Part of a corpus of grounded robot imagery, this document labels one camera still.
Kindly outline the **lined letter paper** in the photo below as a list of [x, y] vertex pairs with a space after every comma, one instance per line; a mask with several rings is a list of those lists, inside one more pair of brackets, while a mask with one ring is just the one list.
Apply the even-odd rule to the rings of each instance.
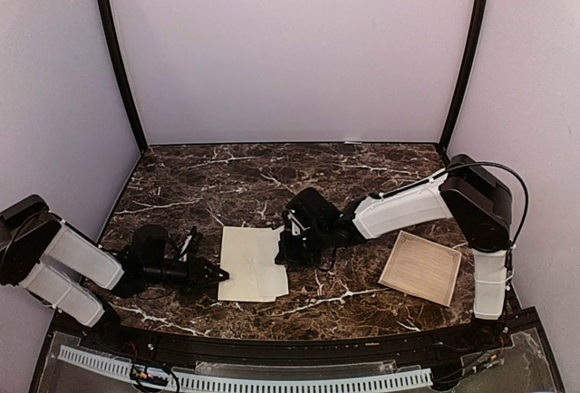
[[461, 260], [457, 250], [400, 231], [378, 283], [450, 307]]
[[286, 269], [275, 262], [281, 230], [257, 229], [254, 270], [257, 293], [264, 301], [271, 302], [289, 293]]

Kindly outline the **cream paper envelope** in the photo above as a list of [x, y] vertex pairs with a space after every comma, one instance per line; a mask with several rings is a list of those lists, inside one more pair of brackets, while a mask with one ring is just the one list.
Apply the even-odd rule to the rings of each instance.
[[261, 300], [257, 293], [254, 270], [257, 229], [264, 228], [222, 229], [220, 267], [230, 275], [229, 280], [218, 286], [217, 298], [222, 302], [269, 302]]

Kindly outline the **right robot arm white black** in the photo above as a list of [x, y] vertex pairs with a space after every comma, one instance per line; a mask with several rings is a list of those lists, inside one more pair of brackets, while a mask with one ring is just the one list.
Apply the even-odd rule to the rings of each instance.
[[491, 168], [516, 175], [512, 168], [477, 162], [465, 154], [432, 175], [386, 193], [371, 193], [344, 210], [309, 187], [295, 195], [282, 213], [276, 264], [317, 266], [326, 250], [364, 244], [395, 230], [454, 219], [474, 260], [477, 318], [462, 332], [472, 351], [484, 350], [498, 335], [513, 273], [513, 251], [520, 232], [513, 230], [509, 187]]

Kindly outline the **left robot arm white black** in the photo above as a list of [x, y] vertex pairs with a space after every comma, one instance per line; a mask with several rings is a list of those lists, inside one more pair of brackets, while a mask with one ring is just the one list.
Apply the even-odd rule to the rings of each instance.
[[109, 251], [55, 214], [38, 195], [30, 195], [1, 213], [1, 284], [22, 287], [50, 307], [67, 313], [109, 353], [128, 345], [128, 334], [104, 318], [108, 308], [69, 276], [75, 272], [98, 287], [126, 299], [152, 285], [198, 292], [229, 278], [228, 272], [198, 256], [201, 234], [191, 230], [184, 248], [160, 225], [138, 228], [120, 251]]

